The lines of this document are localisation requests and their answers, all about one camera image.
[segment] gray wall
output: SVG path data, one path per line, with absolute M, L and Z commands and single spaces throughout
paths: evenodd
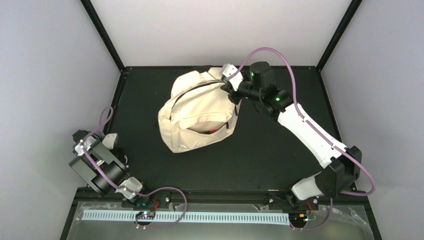
M 72 137 L 119 72 L 78 0 L 0 7 L 0 239 L 59 239 L 76 188 Z
M 343 140 L 377 182 L 383 239 L 424 233 L 423 12 L 420 0 L 363 1 L 322 73 Z
M 92 0 L 126 66 L 318 63 L 351 0 Z M 270 52 L 249 61 L 282 65 Z

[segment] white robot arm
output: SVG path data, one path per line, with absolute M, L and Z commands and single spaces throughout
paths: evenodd
M 296 109 L 289 93 L 277 88 L 274 72 L 267 62 L 256 62 L 250 66 L 251 80 L 239 72 L 227 81 L 236 71 L 237 68 L 231 64 L 224 65 L 220 71 L 222 79 L 226 82 L 222 89 L 229 93 L 228 98 L 235 104 L 238 104 L 241 98 L 260 104 L 260 111 L 300 139 L 323 168 L 323 171 L 295 183 L 290 189 L 292 196 L 300 201 L 321 195 L 335 197 L 359 177 L 358 167 L 334 147 L 347 152 L 359 162 L 362 158 L 361 151 L 355 146 L 349 149 L 334 139 L 308 116 L 300 104 L 297 104 Z M 313 128 L 331 141 L 332 146 Z

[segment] black platform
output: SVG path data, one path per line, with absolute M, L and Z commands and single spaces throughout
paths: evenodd
M 280 89 L 292 92 L 286 67 L 273 67 Z M 192 151 L 172 153 L 163 143 L 158 112 L 170 98 L 175 79 L 193 70 L 178 67 L 126 67 L 118 106 L 108 132 L 128 156 L 131 175 L 149 188 L 183 190 L 286 190 L 322 168 L 291 132 L 243 100 L 234 134 Z M 338 138 L 327 94 L 315 67 L 294 67 L 298 101 L 329 134 Z

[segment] cable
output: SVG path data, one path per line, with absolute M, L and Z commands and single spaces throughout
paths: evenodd
M 108 118 L 109 117 L 111 117 L 113 114 L 114 114 L 114 109 L 112 108 L 112 107 L 105 107 L 104 109 L 103 109 L 103 111 L 101 111 L 101 113 L 100 113 L 100 118 L 98 119 L 98 125 L 99 126 L 101 126 L 102 125 L 102 118 L 103 118 L 103 114 L 105 114 L 105 111 L 107 110 L 107 109 L 110 109 L 110 115 L 108 116 Z M 106 123 L 107 122 L 109 122 L 109 120 L 110 119 L 106 119 L 106 121 L 104 122 L 104 125 L 106 125 Z M 100 136 L 102 137 L 102 138 L 104 138 L 105 137 L 105 133 L 103 132 L 103 130 L 102 129 L 100 129 L 99 130 L 99 132 L 100 132 Z
M 330 212 L 328 213 L 327 219 L 326 219 L 323 223 L 321 223 L 320 225 L 315 226 L 315 227 L 311 227 L 311 228 L 303 228 L 303 227 L 295 227 L 295 226 L 293 226 L 293 224 L 290 222 L 290 227 L 291 227 L 293 230 L 300 230 L 300 231 L 312 231 L 312 230 L 317 230 L 317 229 L 319 229 L 319 228 L 323 227 L 324 225 L 326 225 L 326 224 L 330 221 L 332 214 L 333 214 L 333 199 L 332 199 L 332 198 L 330 198 Z
M 100 121 L 98 127 L 94 131 L 87 134 L 87 136 L 85 136 L 84 139 L 82 139 L 84 142 L 87 140 L 87 138 L 92 136 L 97 131 L 100 131 L 100 134 L 103 135 L 104 137 L 105 134 L 103 133 L 102 128 L 111 120 L 112 115 L 114 114 L 114 109 L 111 106 L 105 107 L 103 111 L 101 111 L 100 120 L 103 118 L 103 114 L 105 113 L 106 110 L 110 111 L 109 116 L 106 118 L 106 120 L 103 123 L 101 123 Z
M 293 91 L 293 103 L 294 103 L 294 108 L 296 109 L 297 114 L 299 114 L 299 116 L 304 119 L 305 116 L 301 113 L 299 107 L 298 107 L 298 99 L 297 99 L 297 93 L 296 93 L 296 81 L 295 81 L 295 75 L 293 74 L 293 70 L 292 67 L 290 66 L 289 62 L 287 61 L 287 59 L 277 50 L 270 48 L 270 47 L 260 47 L 254 51 L 252 51 L 247 57 L 246 59 L 243 61 L 243 63 L 240 65 L 240 67 L 237 69 L 237 71 L 232 74 L 231 76 L 229 76 L 227 78 L 227 80 L 232 79 L 235 75 L 237 75 L 245 66 L 245 64 L 247 63 L 247 61 L 257 52 L 260 51 L 270 51 L 275 53 L 276 55 L 278 55 L 285 63 L 285 65 L 287 66 L 288 69 L 288 73 L 290 74 L 290 78 L 291 78 L 291 85 L 292 85 L 292 91 Z M 371 182 L 371 190 L 369 192 L 351 192 L 351 191 L 342 191 L 341 193 L 346 194 L 346 195 L 352 195 L 352 196 L 368 196 L 373 194 L 376 191 L 376 182 L 374 181 L 373 176 L 371 175 L 371 173 L 369 173 L 367 171 L 367 169 L 365 169 L 365 167 L 360 164 L 355 158 L 353 158 L 352 156 L 350 156 L 347 152 L 343 151 L 342 149 L 338 148 L 337 146 L 334 145 L 333 142 L 331 142 L 331 140 L 329 140 L 322 132 L 320 132 L 309 120 L 305 121 L 313 130 L 315 130 L 315 132 L 321 136 L 322 139 L 324 139 L 324 141 L 326 141 L 332 148 L 336 149 L 337 151 L 339 151 L 343 156 L 345 156 L 346 158 L 348 158 L 350 161 L 352 161 L 356 166 L 358 166 L 364 173 L 365 175 L 369 178 L 369 181 Z
M 96 128 L 94 131 L 90 132 L 89 134 L 87 134 L 87 136 L 84 137 L 83 141 L 85 142 L 85 140 L 92 136 L 94 134 L 94 132 L 99 131 L 101 128 L 103 128 L 103 126 L 106 125 L 106 123 L 112 118 L 112 115 L 114 113 L 114 109 L 111 106 L 106 107 L 105 109 L 103 109 L 103 111 L 101 112 L 101 116 L 100 119 L 102 119 L 103 114 L 105 113 L 106 110 L 110 110 L 110 115 L 107 117 L 106 121 L 103 123 L 100 123 L 98 128 Z M 183 191 L 181 191 L 180 189 L 173 187 L 173 186 L 164 186 L 164 187 L 160 187 L 156 190 L 151 191 L 148 194 L 142 194 L 139 192 L 135 192 L 133 190 L 127 189 L 124 186 L 119 187 L 118 185 L 116 185 L 106 174 L 105 172 L 103 172 L 103 170 L 97 165 L 96 161 L 94 161 L 94 159 L 90 156 L 90 154 L 87 152 L 87 150 L 85 149 L 84 145 L 82 144 L 82 151 L 84 152 L 85 157 L 87 157 L 88 161 L 93 165 L 93 167 L 97 170 L 97 172 L 106 180 L 106 182 L 111 185 L 114 189 L 116 190 L 120 190 L 120 189 L 124 189 L 125 191 L 132 193 L 133 195 L 138 195 L 140 197 L 143 198 L 147 198 L 161 190 L 175 190 L 177 192 L 179 192 L 182 195 L 182 198 L 184 199 L 184 211 L 182 212 L 181 216 L 174 222 L 168 224 L 168 225 L 163 225 L 163 226 L 144 226 L 143 228 L 149 228 L 149 229 L 160 229 L 160 228 L 166 228 L 166 227 L 171 227 L 175 224 L 177 224 L 179 221 L 181 221 L 181 219 L 184 218 L 184 216 L 186 215 L 187 212 L 187 198 L 186 195 L 183 193 Z

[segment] beige backpack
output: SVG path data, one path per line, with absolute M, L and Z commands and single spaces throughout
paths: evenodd
M 174 153 L 219 142 L 234 132 L 239 105 L 221 90 L 220 67 L 179 76 L 158 114 L 162 140 Z

